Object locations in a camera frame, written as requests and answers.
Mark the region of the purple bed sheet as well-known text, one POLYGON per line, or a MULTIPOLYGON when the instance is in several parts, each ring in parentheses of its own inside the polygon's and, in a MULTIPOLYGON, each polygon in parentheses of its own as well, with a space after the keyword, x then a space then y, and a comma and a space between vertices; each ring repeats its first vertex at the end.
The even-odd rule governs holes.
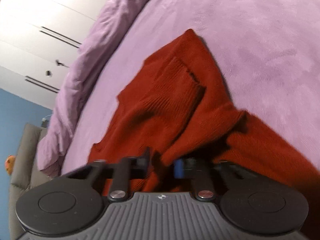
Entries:
POLYGON ((106 60, 62 173, 87 162, 143 61, 188 29, 205 42, 235 106, 319 167, 319 0, 108 0, 82 46, 101 46, 106 60))

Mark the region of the red knit sweater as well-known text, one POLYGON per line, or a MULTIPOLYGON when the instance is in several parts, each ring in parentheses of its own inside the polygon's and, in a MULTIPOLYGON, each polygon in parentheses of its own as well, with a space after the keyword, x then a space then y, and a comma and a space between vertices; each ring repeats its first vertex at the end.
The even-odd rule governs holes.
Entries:
POLYGON ((155 190, 175 160, 203 148, 209 161, 232 161, 294 187, 310 203, 319 200, 317 169, 259 118, 236 109, 191 29, 149 56, 118 102, 88 161, 113 164, 149 148, 151 170, 146 180, 133 181, 134 190, 155 190))

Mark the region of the white wardrobe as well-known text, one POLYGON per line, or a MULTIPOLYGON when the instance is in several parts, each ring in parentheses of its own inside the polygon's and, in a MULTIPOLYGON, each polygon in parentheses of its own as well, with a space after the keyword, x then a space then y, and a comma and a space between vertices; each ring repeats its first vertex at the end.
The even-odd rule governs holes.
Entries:
POLYGON ((1 88, 53 108, 107 0, 1 0, 1 88))

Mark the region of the orange plush toy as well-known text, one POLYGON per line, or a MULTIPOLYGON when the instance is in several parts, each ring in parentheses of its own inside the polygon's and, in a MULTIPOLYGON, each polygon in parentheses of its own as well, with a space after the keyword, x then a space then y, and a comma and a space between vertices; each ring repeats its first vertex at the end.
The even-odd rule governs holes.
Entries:
POLYGON ((15 163, 16 156, 15 155, 10 155, 7 157, 4 165, 5 165, 5 170, 8 175, 12 174, 14 163, 15 163))

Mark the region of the grey upholstered headboard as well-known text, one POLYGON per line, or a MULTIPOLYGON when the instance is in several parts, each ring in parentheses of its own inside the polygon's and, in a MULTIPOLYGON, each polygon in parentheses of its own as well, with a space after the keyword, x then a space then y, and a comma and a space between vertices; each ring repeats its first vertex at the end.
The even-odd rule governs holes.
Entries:
POLYGON ((36 150, 47 129, 26 124, 17 150, 9 187, 10 239, 18 239, 24 230, 16 216, 16 202, 26 191, 50 181, 37 169, 36 150))

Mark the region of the purple rolled duvet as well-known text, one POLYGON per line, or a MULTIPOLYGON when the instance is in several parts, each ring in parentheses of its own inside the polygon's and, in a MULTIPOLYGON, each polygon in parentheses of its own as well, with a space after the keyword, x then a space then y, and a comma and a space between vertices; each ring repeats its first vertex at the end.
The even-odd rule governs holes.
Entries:
POLYGON ((117 46, 148 0, 107 0, 80 46, 56 97, 46 136, 36 152, 37 168, 59 176, 63 159, 91 90, 117 46))

